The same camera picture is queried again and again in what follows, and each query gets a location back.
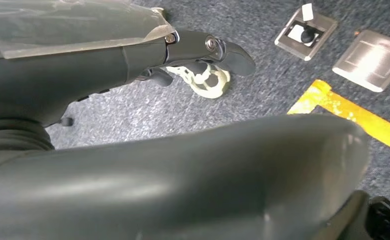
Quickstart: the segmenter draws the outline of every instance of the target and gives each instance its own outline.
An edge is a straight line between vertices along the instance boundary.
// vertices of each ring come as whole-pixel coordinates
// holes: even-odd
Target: clear plastic film
[[[130,0],[0,0],[6,59],[135,45],[174,31]]]

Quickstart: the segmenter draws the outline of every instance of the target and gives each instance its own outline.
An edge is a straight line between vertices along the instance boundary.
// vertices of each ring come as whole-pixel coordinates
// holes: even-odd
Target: yellow tape
[[[309,114],[316,106],[354,121],[375,139],[390,146],[390,122],[331,91],[322,80],[315,80],[289,110],[288,114]]]

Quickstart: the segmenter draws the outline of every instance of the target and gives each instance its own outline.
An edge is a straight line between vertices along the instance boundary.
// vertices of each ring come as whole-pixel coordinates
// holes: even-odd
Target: silver floor plate
[[[390,37],[363,31],[333,71],[371,91],[382,92],[390,84]]]
[[[301,33],[304,26],[309,26],[317,30],[315,38],[311,43],[301,42]],[[298,9],[279,36],[274,41],[275,45],[294,54],[295,56],[309,61],[323,46],[337,27],[337,22],[329,17],[323,16],[317,12],[314,13],[314,19],[304,22],[301,8]]]

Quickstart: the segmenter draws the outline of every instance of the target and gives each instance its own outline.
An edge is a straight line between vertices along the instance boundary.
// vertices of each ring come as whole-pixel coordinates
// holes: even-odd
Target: black joystick knob
[[[316,29],[310,26],[304,28],[304,31],[301,34],[301,41],[305,44],[309,44],[315,39]]]

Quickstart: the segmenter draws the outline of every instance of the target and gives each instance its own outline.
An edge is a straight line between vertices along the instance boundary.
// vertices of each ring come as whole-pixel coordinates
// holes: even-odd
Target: white label
[[[302,15],[304,18],[304,22],[314,19],[313,4],[312,3],[302,5]]]

